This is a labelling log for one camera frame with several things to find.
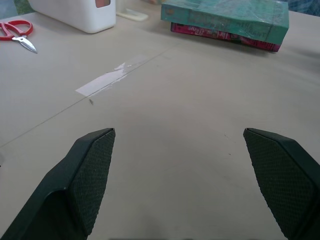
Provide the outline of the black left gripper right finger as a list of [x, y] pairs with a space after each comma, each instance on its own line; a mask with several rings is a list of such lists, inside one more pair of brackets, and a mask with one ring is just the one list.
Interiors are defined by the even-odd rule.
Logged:
[[294, 139], [255, 128], [243, 132], [256, 180], [289, 240], [320, 238], [320, 165]]

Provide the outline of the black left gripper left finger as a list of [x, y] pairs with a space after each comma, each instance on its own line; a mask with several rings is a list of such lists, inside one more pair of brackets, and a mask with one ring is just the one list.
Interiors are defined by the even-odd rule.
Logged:
[[86, 240], [105, 194], [116, 132], [78, 138], [42, 179], [7, 228], [3, 240]]

